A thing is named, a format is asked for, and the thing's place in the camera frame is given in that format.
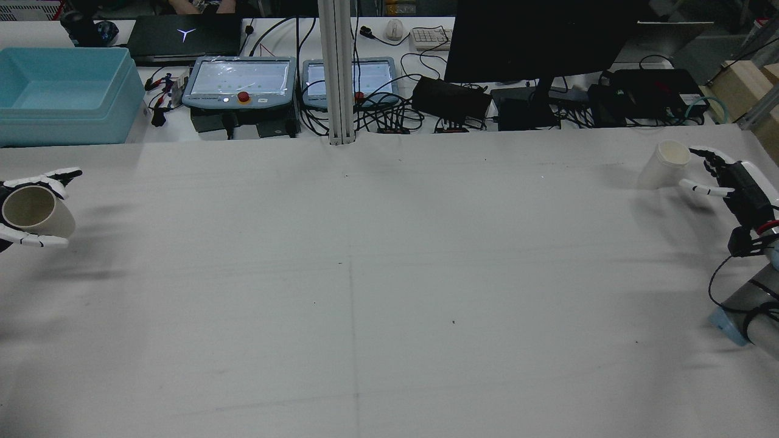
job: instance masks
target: white table surface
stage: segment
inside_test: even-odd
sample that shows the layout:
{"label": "white table surface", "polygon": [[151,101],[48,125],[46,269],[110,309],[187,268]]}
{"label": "white table surface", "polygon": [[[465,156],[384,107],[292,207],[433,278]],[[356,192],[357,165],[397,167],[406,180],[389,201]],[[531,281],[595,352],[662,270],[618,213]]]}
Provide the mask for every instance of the white table surface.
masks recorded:
{"label": "white table surface", "polygon": [[0,435],[775,436],[705,320],[735,219],[633,189],[668,138],[779,182],[735,125],[2,149],[84,175],[70,247],[0,254]]}

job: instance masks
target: keyboard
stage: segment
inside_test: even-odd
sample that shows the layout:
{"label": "keyboard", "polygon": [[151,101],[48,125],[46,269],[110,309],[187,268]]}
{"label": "keyboard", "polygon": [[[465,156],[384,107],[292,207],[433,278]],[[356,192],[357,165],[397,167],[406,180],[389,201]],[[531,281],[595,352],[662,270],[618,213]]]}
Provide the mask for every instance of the keyboard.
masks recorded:
{"label": "keyboard", "polygon": [[449,50],[449,42],[452,40],[452,30],[436,27],[435,29],[411,29],[411,47],[416,51]]}

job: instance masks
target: light blue storage box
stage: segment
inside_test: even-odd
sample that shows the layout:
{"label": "light blue storage box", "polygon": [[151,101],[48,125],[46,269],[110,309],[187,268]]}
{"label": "light blue storage box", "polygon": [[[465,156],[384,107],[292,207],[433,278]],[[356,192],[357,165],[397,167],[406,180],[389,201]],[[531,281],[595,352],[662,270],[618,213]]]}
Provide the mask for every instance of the light blue storage box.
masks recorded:
{"label": "light blue storage box", "polygon": [[0,147],[124,143],[145,91],[126,48],[0,50]]}

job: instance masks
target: black box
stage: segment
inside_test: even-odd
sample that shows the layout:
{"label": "black box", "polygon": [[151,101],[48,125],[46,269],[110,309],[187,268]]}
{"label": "black box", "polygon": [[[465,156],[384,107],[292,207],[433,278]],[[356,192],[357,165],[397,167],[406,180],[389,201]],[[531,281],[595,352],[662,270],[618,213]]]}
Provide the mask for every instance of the black box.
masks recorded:
{"label": "black box", "polygon": [[[688,106],[703,96],[693,77],[682,69],[617,70],[610,84],[624,90],[631,104],[626,107],[627,118],[683,118]],[[709,104],[698,101],[688,114],[700,117]]]}
{"label": "black box", "polygon": [[466,117],[484,120],[492,98],[473,88],[423,76],[411,95],[411,107],[454,123]]}

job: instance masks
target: person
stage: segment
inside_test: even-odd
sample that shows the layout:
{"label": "person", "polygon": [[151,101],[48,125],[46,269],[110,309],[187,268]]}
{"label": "person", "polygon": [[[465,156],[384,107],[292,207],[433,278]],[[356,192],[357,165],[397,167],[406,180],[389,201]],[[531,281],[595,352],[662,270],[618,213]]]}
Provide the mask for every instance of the person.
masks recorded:
{"label": "person", "polygon": [[235,0],[167,0],[177,14],[234,14]]}

